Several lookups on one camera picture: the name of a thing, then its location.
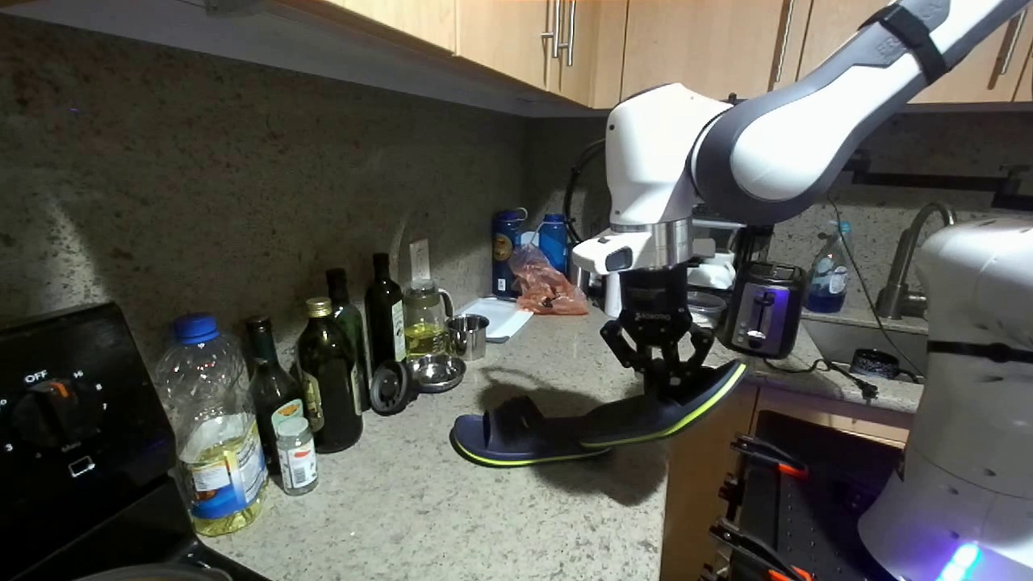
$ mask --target sink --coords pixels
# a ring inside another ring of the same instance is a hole
[[[850,366],[857,349],[876,349],[876,351],[899,356],[908,371],[925,374],[927,367],[927,328],[900,328],[885,322],[885,333],[883,333],[877,325],[845,322],[845,320],[802,320],[802,322],[815,339],[817,351],[830,363]]]

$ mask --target glass bottle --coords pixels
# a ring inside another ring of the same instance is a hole
[[[375,280],[366,292],[366,314],[370,367],[403,363],[403,297],[396,280],[392,280],[388,253],[375,253]]]
[[[313,446],[311,423],[305,421],[305,404],[289,399],[271,417],[279,436],[279,463],[280,463],[280,486],[284,493],[296,496],[317,486],[321,480],[321,460]]]
[[[325,293],[334,303],[334,322],[350,339],[353,389],[359,395],[359,410],[369,410],[369,366],[366,366],[361,311],[350,300],[350,272],[346,269],[325,272]]]
[[[317,436],[317,453],[344,453],[361,436],[350,339],[331,320],[331,297],[311,297],[306,311],[311,322],[296,337],[296,371],[306,392],[306,413]]]
[[[435,356],[445,351],[445,328],[453,318],[453,300],[435,285],[411,289],[403,297],[403,337],[406,356]]]
[[[301,396],[301,383],[280,367],[267,318],[248,320],[247,337],[248,337],[248,356],[253,356],[253,396],[255,396],[261,449],[266,449],[267,468],[279,475],[280,465],[279,465],[279,440],[271,428],[271,417],[289,399]]]

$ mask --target upper cabinet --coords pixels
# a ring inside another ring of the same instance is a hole
[[[794,81],[811,0],[631,0],[623,98],[655,84],[726,99]]]
[[[1003,75],[1012,75],[1017,69],[1014,99],[1033,103],[1033,17],[1030,17],[1030,7],[1025,14],[1025,18],[1017,24],[1017,41],[1009,44],[1002,69],[1003,69]]]
[[[802,75],[828,62],[883,7],[885,0],[815,0]],[[916,93],[913,103],[1012,103],[1020,91],[1025,56],[1030,56],[1027,11],[976,44],[957,72]]]
[[[375,18],[419,41],[455,50],[455,18],[463,0],[331,0],[350,14]]]
[[[713,99],[777,91],[885,0],[0,0],[0,14],[527,115],[612,110],[686,84]],[[1033,103],[1020,14],[916,103]]]
[[[588,108],[616,103],[628,0],[460,4],[460,57]]]

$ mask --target spice jar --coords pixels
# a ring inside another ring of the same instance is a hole
[[[271,428],[279,440],[284,493],[296,496],[296,493],[313,492],[321,480],[321,465],[317,465],[311,421],[305,417],[305,404],[289,399],[284,408],[279,408],[271,413]]]

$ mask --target faucet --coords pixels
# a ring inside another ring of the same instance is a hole
[[[929,297],[908,289],[908,272],[912,272],[912,259],[916,253],[920,234],[933,212],[940,212],[944,225],[957,222],[957,212],[944,205],[927,205],[916,209],[916,215],[899,239],[892,275],[876,300],[876,318],[883,320],[925,318]]]

